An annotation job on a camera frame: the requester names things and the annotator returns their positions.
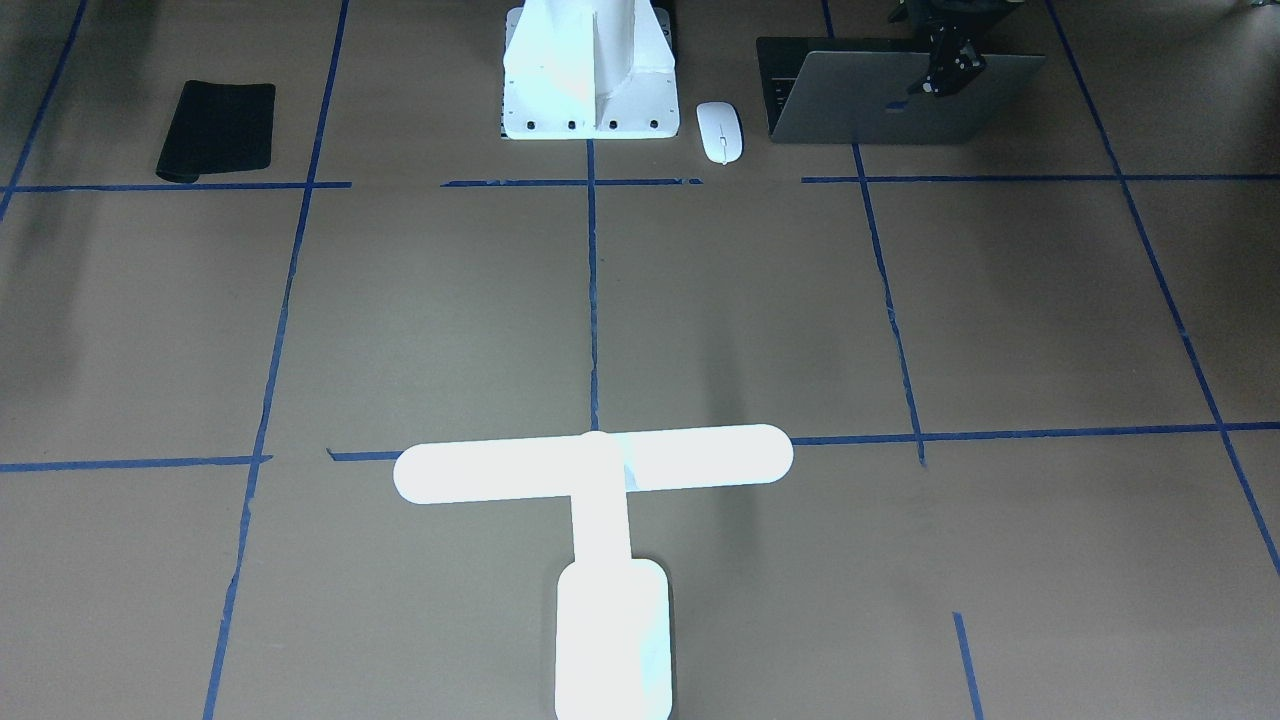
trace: white t-shaped object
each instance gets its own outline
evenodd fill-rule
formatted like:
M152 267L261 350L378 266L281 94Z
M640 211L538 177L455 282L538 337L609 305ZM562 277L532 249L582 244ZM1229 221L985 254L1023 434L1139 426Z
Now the white t-shaped object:
M671 715L667 574L631 557L627 491L772 483L791 468L772 425L419 445L396 461L416 503L568 496L573 562L556 626L559 720Z

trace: white mouse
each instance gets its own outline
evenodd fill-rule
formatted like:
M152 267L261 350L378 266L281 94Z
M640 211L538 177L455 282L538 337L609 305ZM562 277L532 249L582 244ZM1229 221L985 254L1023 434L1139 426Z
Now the white mouse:
M703 133L703 150L710 161L727 165L742 156L742 124L728 102L699 105L698 131Z

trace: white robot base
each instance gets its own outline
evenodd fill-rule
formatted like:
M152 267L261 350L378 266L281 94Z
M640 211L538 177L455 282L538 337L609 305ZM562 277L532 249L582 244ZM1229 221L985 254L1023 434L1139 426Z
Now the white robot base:
M507 13L502 131L641 140L680 129L676 61L648 0L526 0Z

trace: rolled mat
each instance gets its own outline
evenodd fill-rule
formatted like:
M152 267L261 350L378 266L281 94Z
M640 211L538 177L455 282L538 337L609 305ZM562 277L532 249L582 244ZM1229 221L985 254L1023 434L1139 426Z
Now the rolled mat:
M156 163L161 179L193 183L207 173L261 170L271 164L275 86L189 79Z

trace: silver laptop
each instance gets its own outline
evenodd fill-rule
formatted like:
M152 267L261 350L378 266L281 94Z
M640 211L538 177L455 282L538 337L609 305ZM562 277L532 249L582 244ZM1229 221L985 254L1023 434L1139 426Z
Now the silver laptop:
M977 135L1044 64L984 53L987 69L946 97L909 94L929 67L913 41L760 37L755 41L774 142L952 145Z

